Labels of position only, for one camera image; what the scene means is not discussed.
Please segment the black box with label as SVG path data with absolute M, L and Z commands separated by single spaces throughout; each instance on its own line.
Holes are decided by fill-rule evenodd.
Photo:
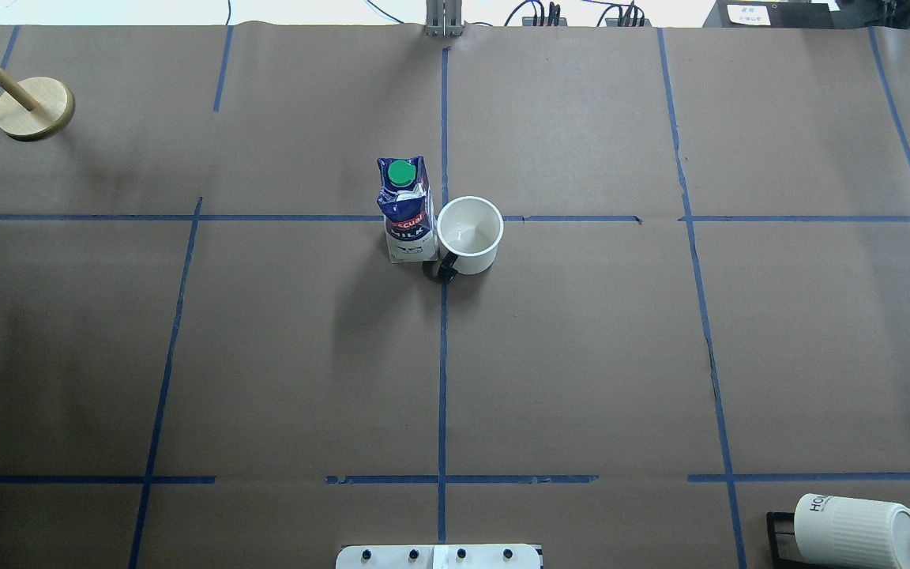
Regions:
M 715 1 L 703 28 L 855 29 L 878 16 L 878 1 Z

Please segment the white ribbed HOME mug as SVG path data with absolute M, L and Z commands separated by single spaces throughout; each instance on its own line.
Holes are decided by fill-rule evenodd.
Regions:
M 795 505 L 793 526 L 809 564 L 910 568 L 910 508 L 902 504 L 807 493 Z

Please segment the wooden mug tree stand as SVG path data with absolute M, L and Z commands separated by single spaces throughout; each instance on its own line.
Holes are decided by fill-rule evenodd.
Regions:
M 29 77 L 18 81 L 0 65 L 0 130 L 18 141 L 54 136 L 69 125 L 75 97 L 62 81 Z

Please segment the blue white milk carton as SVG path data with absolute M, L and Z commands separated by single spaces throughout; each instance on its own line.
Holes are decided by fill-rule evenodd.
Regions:
M 423 156 L 377 160 L 382 186 L 377 205 L 384 219 L 389 261 L 436 262 L 439 243 L 434 230 L 434 201 Z

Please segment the white mug black handle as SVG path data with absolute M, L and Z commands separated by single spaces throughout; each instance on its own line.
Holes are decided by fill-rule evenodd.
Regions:
M 453 199 L 439 213 L 436 227 L 439 259 L 423 262 L 427 278 L 447 285 L 457 275 L 476 275 L 491 268 L 503 237 L 503 216 L 481 197 Z

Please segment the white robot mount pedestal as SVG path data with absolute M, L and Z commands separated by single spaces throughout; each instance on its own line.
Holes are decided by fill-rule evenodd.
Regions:
M 525 543 L 346 546 L 336 568 L 543 568 L 540 546 Z

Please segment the black power strip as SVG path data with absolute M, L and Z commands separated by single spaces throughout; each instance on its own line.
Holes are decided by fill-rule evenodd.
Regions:
M 527 28 L 651 28 L 652 22 L 637 1 L 524 1 L 509 15 L 505 26 Z

